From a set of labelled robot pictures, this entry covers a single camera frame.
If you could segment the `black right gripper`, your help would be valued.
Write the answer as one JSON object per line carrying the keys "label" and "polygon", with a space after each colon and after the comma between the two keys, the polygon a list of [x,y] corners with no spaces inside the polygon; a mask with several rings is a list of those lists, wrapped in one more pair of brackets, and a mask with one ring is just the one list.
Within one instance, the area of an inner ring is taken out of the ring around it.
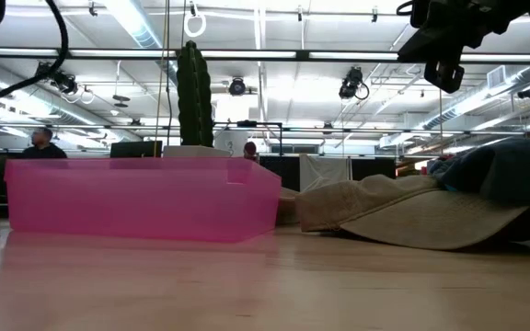
{"label": "black right gripper", "polygon": [[424,63],[424,78],[446,93],[457,91],[465,69],[465,47],[477,48],[492,32],[503,33],[516,18],[508,0],[413,0],[410,25],[417,31],[397,53],[399,62]]}

